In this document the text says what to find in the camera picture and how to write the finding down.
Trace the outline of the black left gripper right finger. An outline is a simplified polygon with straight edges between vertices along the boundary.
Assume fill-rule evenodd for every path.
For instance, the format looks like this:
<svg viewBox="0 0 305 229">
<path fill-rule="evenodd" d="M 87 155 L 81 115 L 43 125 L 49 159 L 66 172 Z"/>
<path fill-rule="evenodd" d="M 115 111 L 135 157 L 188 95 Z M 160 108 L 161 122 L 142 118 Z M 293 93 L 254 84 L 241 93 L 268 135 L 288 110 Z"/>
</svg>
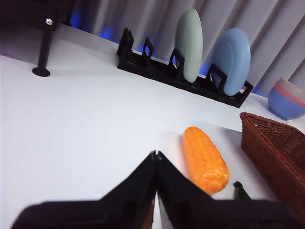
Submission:
<svg viewBox="0 0 305 229">
<path fill-rule="evenodd" d="M 158 194 L 175 229 L 300 229 L 292 210 L 268 200 L 215 200 L 157 154 Z"/>
</svg>

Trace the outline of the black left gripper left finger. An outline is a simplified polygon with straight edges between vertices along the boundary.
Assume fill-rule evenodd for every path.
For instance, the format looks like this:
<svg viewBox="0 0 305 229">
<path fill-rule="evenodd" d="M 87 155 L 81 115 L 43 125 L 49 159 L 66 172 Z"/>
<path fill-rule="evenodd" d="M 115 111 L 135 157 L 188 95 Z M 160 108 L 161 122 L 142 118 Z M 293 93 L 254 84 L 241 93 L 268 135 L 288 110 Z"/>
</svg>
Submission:
<svg viewBox="0 0 305 229">
<path fill-rule="evenodd" d="M 99 200 L 44 202 L 26 207 L 14 229 L 139 229 L 156 192 L 156 152 Z"/>
</svg>

